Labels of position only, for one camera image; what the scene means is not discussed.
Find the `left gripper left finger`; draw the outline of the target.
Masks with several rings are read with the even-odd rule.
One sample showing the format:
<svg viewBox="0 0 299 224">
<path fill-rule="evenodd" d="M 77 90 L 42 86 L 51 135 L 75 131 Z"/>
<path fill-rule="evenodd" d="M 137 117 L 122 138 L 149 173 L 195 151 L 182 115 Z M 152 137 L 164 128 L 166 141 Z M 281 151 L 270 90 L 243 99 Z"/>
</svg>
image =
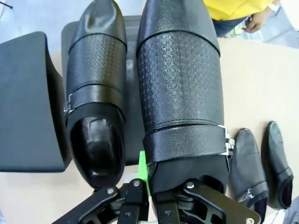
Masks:
<svg viewBox="0 0 299 224">
<path fill-rule="evenodd" d="M 55 224 L 140 224 L 149 216 L 145 152 L 139 154 L 135 179 L 104 187 L 54 221 Z"/>
</svg>

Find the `person's left hand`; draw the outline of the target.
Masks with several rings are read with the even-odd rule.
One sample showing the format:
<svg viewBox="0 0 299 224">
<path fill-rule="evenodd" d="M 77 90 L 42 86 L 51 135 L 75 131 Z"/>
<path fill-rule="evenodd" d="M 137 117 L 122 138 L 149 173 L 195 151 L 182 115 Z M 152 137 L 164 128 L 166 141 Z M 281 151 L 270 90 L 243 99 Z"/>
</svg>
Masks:
<svg viewBox="0 0 299 224">
<path fill-rule="evenodd" d="M 268 17 L 273 13 L 274 11 L 270 8 L 266 8 L 265 10 L 252 14 L 246 21 L 245 21 L 245 27 L 242 28 L 244 32 L 247 33 L 255 33 L 256 31 L 259 31 L 263 25 L 266 23 L 266 20 Z"/>
</svg>

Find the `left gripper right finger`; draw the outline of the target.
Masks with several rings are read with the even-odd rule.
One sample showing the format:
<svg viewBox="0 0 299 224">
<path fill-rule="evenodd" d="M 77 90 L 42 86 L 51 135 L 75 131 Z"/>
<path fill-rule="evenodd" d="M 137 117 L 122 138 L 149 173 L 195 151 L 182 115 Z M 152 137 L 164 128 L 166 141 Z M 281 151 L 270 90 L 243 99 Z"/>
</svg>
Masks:
<svg viewBox="0 0 299 224">
<path fill-rule="evenodd" d="M 258 213 L 196 179 L 152 195 L 159 224 L 259 224 Z"/>
</svg>

